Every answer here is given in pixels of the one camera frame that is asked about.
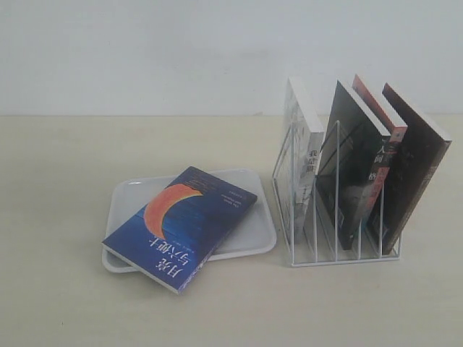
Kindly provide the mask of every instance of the table surface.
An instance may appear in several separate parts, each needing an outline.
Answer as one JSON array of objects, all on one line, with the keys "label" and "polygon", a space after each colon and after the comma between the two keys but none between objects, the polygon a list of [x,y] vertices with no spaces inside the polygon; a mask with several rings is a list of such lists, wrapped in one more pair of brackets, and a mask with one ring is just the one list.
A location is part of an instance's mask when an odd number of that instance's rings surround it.
[{"label": "table surface", "polygon": [[209,262],[177,296],[101,264],[121,181],[251,168],[278,227],[281,117],[1,117],[2,346],[461,346],[463,116],[404,231],[397,262],[289,268],[266,254]]}]

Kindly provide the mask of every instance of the metal wire divider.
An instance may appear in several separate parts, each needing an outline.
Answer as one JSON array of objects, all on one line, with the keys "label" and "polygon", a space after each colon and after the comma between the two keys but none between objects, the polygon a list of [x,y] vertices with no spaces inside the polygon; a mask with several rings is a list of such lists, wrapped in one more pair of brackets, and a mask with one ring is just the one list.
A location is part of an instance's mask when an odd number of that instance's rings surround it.
[{"label": "metal wire divider", "polygon": [[[383,214],[384,214],[384,189],[378,197],[381,199],[380,212],[380,231],[378,241],[374,242],[365,229],[359,225],[359,230],[356,235],[356,240],[352,249],[344,251],[340,247],[338,240],[339,232],[339,157],[340,157],[340,123],[337,121],[334,126],[328,130],[323,148],[327,141],[332,136],[336,137],[336,194],[334,201],[334,225],[328,216],[327,209],[318,196],[317,176],[313,184],[313,189],[310,195],[310,204],[307,209],[307,216],[303,230],[303,240],[295,240],[294,237],[294,208],[295,208],[295,175],[294,169],[294,127],[293,123],[288,128],[284,141],[281,144],[280,152],[275,163],[272,173],[273,192],[276,197],[278,207],[281,230],[284,235],[284,240],[289,251],[289,263],[292,267],[316,266],[316,265],[335,265],[335,264],[352,264],[362,262],[383,262],[389,260],[398,260],[402,252],[402,237],[399,237],[394,249],[390,254],[383,254],[382,239],[383,239]],[[289,172],[285,172],[282,168],[284,160],[289,159]],[[289,175],[289,187],[279,187],[280,175]],[[289,200],[289,205],[282,202],[284,194],[286,200]],[[286,220],[283,209],[286,208]]]}]

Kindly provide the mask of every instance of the plastic tray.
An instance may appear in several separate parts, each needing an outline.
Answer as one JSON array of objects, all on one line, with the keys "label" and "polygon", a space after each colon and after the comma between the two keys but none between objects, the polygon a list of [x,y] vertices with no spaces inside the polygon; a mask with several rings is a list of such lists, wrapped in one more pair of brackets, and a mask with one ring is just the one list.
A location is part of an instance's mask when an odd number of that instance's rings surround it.
[{"label": "plastic tray", "polygon": [[[209,260],[243,257],[273,249],[276,244],[276,231],[259,175],[255,171],[243,168],[210,171],[209,173],[258,196],[252,210]],[[106,236],[118,229],[175,177],[131,179],[118,184],[111,199]],[[105,249],[103,249],[102,260],[103,266],[112,273],[137,271]]]}]

